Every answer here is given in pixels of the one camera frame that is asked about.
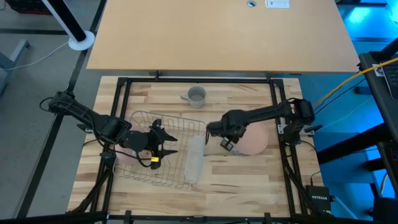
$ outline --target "white label sticker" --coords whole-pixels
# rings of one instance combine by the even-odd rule
[[[290,8],[290,0],[266,0],[266,6],[268,8],[288,9]]]
[[[376,68],[376,69],[374,70],[374,73],[375,73],[376,76],[378,76],[378,77],[384,77],[384,70],[383,70],[383,67]]]

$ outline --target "butcher block table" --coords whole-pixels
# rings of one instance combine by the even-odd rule
[[[299,80],[284,78],[286,98],[302,98]],[[94,110],[110,114],[118,77],[103,77],[99,85]],[[206,105],[194,109],[180,99],[191,86],[199,85],[207,91]],[[120,114],[120,93],[117,115]],[[272,105],[270,85],[263,83],[131,83],[126,119],[135,111],[196,119],[208,123],[218,121],[232,109],[252,110]],[[275,120],[266,121],[269,143],[256,156],[235,156],[221,148],[221,138],[212,138],[205,148],[201,177],[190,190],[155,186],[138,180],[114,177],[108,212],[123,215],[130,210],[134,215],[289,217],[284,173]],[[93,140],[88,134],[86,141]],[[312,138],[302,136],[313,144]],[[298,163],[303,185],[310,184],[310,176],[320,170],[314,148],[301,143],[297,147]],[[83,148],[70,197],[69,210],[77,207],[94,186],[103,148],[96,142]],[[314,175],[314,185],[323,185],[320,174]],[[299,196],[292,183],[296,212],[300,213]],[[104,186],[99,194],[99,206],[104,199]]]

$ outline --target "white lamp base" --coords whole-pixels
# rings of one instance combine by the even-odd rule
[[[94,44],[95,36],[92,32],[87,30],[85,31],[85,34],[86,34],[86,39],[81,42],[76,42],[72,39],[69,39],[69,47],[77,51],[89,49]]]

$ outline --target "gray floor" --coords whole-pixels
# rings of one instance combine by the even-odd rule
[[[79,23],[88,29],[94,18],[100,0],[66,0]],[[365,10],[364,17],[358,10],[345,7],[341,11],[352,37],[395,37],[398,30],[398,17],[390,15],[392,8]],[[382,19],[383,32],[373,26]],[[358,23],[363,28],[358,30]],[[18,14],[9,8],[0,11],[0,28],[60,30],[52,16]],[[9,55],[19,39],[27,39],[31,47],[22,56],[20,65],[34,62],[67,41],[63,35],[19,35],[0,34],[0,52]],[[26,188],[32,169],[35,167],[44,139],[53,116],[39,110],[41,99],[52,96],[56,91],[66,89],[76,65],[78,52],[67,46],[48,59],[14,72],[4,93],[0,96],[0,142],[3,156],[0,157],[0,219],[11,218]],[[78,78],[75,94],[77,100],[88,107],[94,104],[100,78],[103,75],[145,75],[132,72],[95,72],[83,65]],[[261,77],[263,74],[251,74]],[[85,134],[76,128],[76,121],[65,118],[53,147],[49,163],[35,195],[29,212],[30,216],[63,213],[72,191],[73,181],[81,154]]]

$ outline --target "wooden desk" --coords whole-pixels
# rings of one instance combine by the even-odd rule
[[[102,78],[94,106],[96,112],[110,113],[117,80],[117,77]],[[302,97],[298,79],[286,78],[284,83],[287,98]],[[179,94],[186,92],[192,85],[195,84],[134,82],[126,118],[130,118],[134,111],[142,110],[199,119],[207,123],[219,120],[223,113],[231,109],[250,110],[272,104],[269,85],[266,84],[199,83],[196,85],[207,90],[208,100],[205,107],[196,110],[179,98]],[[274,120],[267,121],[267,129],[269,146],[257,156],[234,156],[219,146],[221,138],[210,138],[205,149],[201,178],[191,191],[115,177],[109,212],[122,215],[125,210],[131,210],[135,215],[235,217],[261,217],[264,212],[270,212],[273,217],[289,217]],[[93,136],[88,135],[86,141],[92,139]],[[303,140],[313,143],[311,138]],[[95,142],[83,148],[68,209],[75,208],[94,186],[101,151],[101,146]],[[297,146],[297,155],[303,184],[309,184],[311,174],[319,171],[316,152],[303,143]],[[314,176],[314,183],[322,185],[320,175]],[[296,211],[299,212],[295,187],[293,191]],[[99,198],[100,203],[103,202],[103,195],[104,190]]]
[[[87,68],[355,73],[334,0],[109,0]]]

